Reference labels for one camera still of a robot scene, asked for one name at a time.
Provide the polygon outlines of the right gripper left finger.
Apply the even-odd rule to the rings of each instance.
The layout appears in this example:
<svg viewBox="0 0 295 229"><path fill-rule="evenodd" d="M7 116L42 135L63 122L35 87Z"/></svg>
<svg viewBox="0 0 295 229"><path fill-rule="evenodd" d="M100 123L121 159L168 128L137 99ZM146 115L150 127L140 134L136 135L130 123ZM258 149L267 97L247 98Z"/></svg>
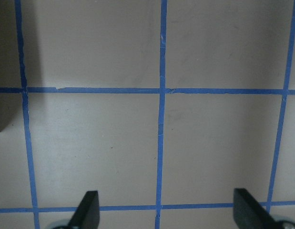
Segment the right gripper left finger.
<svg viewBox="0 0 295 229"><path fill-rule="evenodd" d="M97 229L100 223L98 191L87 191L70 219L68 229Z"/></svg>

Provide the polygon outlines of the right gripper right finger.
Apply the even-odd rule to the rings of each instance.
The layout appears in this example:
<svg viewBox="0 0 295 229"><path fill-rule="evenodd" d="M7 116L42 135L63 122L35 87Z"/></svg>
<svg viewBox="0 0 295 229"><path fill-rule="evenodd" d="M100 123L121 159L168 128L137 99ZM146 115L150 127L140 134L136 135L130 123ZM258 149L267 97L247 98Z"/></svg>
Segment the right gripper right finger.
<svg viewBox="0 0 295 229"><path fill-rule="evenodd" d="M277 229L277 222L245 188L233 193L233 219L239 229Z"/></svg>

